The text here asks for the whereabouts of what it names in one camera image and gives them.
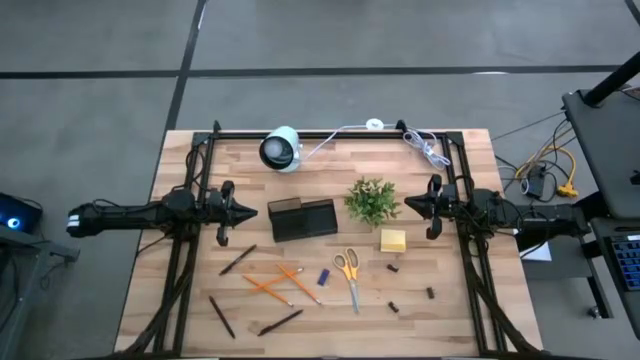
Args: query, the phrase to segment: orange scissors handle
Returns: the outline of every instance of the orange scissors handle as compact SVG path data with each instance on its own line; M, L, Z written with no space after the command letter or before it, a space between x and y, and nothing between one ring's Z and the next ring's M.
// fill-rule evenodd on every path
M333 257L333 264L344 272L347 280L357 280L360 267L358 254L352 248L347 248L344 253L344 255L336 254Z
M360 259L358 259L358 253L353 248L347 248L344 251L349 267L351 268L351 277L353 280L358 279L358 268L360 267Z

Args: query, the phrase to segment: white camera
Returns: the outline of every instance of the white camera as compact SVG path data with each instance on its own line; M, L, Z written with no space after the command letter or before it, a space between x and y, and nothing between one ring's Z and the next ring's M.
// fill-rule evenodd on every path
M300 138L290 126L273 130L260 144L260 159L271 169L292 172L300 166Z

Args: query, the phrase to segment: white paper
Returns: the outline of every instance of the white paper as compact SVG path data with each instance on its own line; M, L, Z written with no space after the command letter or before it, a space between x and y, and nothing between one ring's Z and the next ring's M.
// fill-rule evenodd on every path
M530 251L531 249L527 249L525 251L520 252L520 256ZM551 251L549 250L549 243L546 242L544 245L540 246L540 248L531 254L522 258L523 260L535 260L535 261L551 261Z

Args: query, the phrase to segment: pencil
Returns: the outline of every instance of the pencil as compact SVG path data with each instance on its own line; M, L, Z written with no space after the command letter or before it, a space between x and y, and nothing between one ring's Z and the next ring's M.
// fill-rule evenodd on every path
M275 330L278 326L281 326L282 324L286 323L287 321L293 319L294 317L296 317L296 316L298 316L300 314L302 314L302 310L298 310L298 311L294 312L293 314L287 316L286 318L278 321L277 323L267 326L266 328L260 330L260 333L258 333L258 336L262 336L264 334L267 334L267 333Z
M213 300L213 296L209 296L209 301L211 302L211 305L213 305L213 309L218 313L218 317L220 318L220 320L222 320L222 323L224 324L224 327L227 328L227 332L229 332L229 335L231 335L231 337L235 339L236 338L236 334L234 334L233 330L231 330L231 326L229 326L229 323L227 322L227 319L222 314L222 311L218 307L218 304L216 304L216 301Z
M296 271L292 271L292 272L291 272L291 274L292 274L292 275L293 275L293 274L297 274L297 273L299 273L299 272L302 272L302 270L304 270L304 268L299 268L299 269L298 269L298 270L296 270ZM273 285L273 284L275 284L275 283L277 283L277 282L279 282L279 281L282 281L282 280L284 280L284 279L286 279L286 278L288 278L288 276L287 276L287 274L284 274L284 275L280 276L279 278L275 278L275 279L273 279L273 280L271 280L271 281L267 281L266 283L263 283L262 285L260 285L260 286L258 286L258 287L255 287L255 288L251 289L251 291L258 291L258 290L262 290L265 286Z
M232 267L236 266L236 264L239 263L240 260L242 260L245 256L249 255L249 253L252 252L253 250L255 250L256 247L258 247L258 245L256 245L256 244L251 245L251 247L249 247L242 254L240 254L240 256L238 256L235 260L233 260L231 262L231 264L227 265L227 267L222 269L222 271L220 271L220 274L218 274L218 275L224 275L224 274L228 273L229 271L231 271Z
M259 283L259 282L257 282L257 281L255 281L255 280L253 280L253 279L252 279L252 278L250 278L249 276L247 276L247 275L242 275L242 276L244 276L244 278L245 278L245 279L247 279L247 280L249 280L250 282L252 282L252 283L253 283L253 285L255 285L255 286L260 286L260 283ZM269 289L268 287L262 288L262 290L266 291L269 295L271 295L271 296L273 296L274 298L276 298L276 299L278 299L278 300L282 301L283 303L285 303L285 304L287 304L287 305L289 305L289 306L292 306L292 307L293 307L293 304L292 304L292 303L290 303L287 299L283 298L282 296L280 296L280 295L276 294L275 292L271 291L271 289Z
M296 279L295 276L289 274L289 272L287 271L287 269L285 269L284 267L282 267L282 265L278 264L278 267L280 268L280 270L282 270L282 272L287 275L291 280L293 280L296 284L298 284L298 286L300 287L300 289L304 290L304 292L307 293L307 295L309 295L313 301L317 302L319 305L322 305L322 303L320 302L320 300L318 300L317 297L315 297L315 295L313 295L313 293L311 293L311 291L309 291L309 289L307 289L306 287L304 287L304 285L302 285L302 283Z

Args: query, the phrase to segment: green plant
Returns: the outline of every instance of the green plant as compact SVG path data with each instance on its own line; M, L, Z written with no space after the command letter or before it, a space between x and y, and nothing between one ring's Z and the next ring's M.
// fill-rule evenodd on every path
M373 227L378 227L385 219L396 218L400 213L396 208L400 203L395 202L390 182L380 186L382 179L366 180L364 177L349 189L351 195L344 199L352 218L359 219Z

